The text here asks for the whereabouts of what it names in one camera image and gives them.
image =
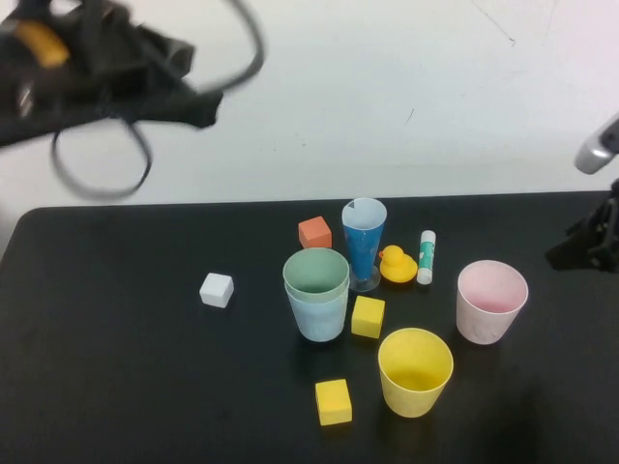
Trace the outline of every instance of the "orange part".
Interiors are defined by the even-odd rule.
[[[324,217],[314,217],[300,222],[299,241],[303,248],[330,248],[333,238]]]
[[[58,68],[70,58],[69,50],[62,40],[42,23],[20,21],[13,34],[30,49],[42,68]]]

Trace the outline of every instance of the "toy block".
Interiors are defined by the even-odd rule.
[[[324,217],[319,216],[299,223],[299,241],[303,248],[330,248],[331,229]]]
[[[316,405],[320,425],[352,421],[352,404],[345,379],[316,384]]]
[[[209,273],[200,288],[200,298],[205,305],[226,307],[232,292],[234,292],[232,277]]]
[[[351,332],[356,335],[378,338],[385,315],[385,302],[375,298],[357,297],[352,311]]]

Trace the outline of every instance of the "yellow cup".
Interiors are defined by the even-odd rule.
[[[447,343],[423,329],[401,329],[378,350],[380,383],[391,410],[405,418],[427,413],[454,372]]]

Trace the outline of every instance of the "white cube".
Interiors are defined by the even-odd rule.
[[[209,273],[200,288],[200,298],[205,305],[226,307],[233,291],[232,277]]]

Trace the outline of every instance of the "orange cube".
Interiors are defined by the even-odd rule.
[[[319,216],[300,222],[299,241],[303,248],[330,248],[332,246],[331,229],[324,217]]]

